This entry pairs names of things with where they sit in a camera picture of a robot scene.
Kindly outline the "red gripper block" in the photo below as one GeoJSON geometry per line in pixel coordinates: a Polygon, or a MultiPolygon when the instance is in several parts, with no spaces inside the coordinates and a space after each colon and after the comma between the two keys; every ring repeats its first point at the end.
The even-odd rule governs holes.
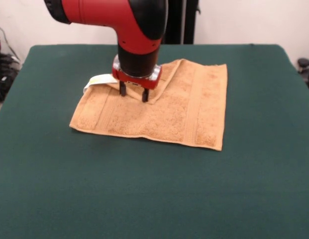
{"type": "Polygon", "coordinates": [[[155,67],[153,72],[146,77],[132,77],[124,73],[120,68],[112,68],[112,75],[119,81],[119,93],[121,96],[126,96],[126,85],[125,83],[137,84],[144,89],[142,93],[142,102],[148,102],[149,90],[154,90],[159,83],[161,77],[161,67],[155,67]]]}

